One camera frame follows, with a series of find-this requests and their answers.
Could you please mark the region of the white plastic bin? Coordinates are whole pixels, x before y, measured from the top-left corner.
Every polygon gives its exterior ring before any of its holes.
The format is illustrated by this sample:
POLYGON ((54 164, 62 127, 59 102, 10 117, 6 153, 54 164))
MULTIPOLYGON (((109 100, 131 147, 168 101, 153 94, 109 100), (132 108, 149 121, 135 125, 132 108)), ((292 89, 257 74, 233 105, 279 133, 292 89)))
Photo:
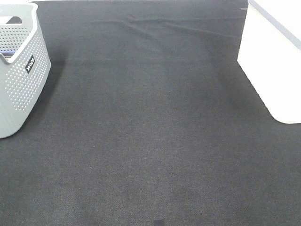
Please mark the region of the white plastic bin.
POLYGON ((271 116, 301 122, 301 2, 250 0, 237 61, 271 116))

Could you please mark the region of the black table mat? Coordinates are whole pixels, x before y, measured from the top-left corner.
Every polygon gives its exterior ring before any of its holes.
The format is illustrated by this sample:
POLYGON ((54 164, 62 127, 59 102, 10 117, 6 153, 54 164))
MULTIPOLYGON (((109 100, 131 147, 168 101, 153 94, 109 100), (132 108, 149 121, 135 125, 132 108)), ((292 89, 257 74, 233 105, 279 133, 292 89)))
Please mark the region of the black table mat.
POLYGON ((300 225, 301 127, 237 63, 247 1, 38 6, 51 70, 0 141, 1 225, 300 225))

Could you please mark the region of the grey perforated plastic basket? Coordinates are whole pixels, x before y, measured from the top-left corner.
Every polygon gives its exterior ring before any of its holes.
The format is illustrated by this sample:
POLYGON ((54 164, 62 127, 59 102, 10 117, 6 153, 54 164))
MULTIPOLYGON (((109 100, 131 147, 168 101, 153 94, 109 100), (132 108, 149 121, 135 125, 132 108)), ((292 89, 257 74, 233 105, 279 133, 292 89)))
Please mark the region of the grey perforated plastic basket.
POLYGON ((51 68, 40 27, 38 5, 27 0, 2 0, 0 15, 21 22, 0 26, 0 137, 9 137, 22 127, 36 104, 51 68))

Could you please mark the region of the blue towel in basket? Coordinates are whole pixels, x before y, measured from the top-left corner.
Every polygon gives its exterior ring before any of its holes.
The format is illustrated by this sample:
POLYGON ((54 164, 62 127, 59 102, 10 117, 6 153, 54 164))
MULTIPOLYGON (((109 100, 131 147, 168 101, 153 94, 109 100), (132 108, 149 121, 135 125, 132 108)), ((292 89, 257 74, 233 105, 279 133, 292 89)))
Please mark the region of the blue towel in basket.
POLYGON ((12 50, 0 50, 1 54, 8 54, 8 55, 13 55, 15 54, 15 51, 12 50))

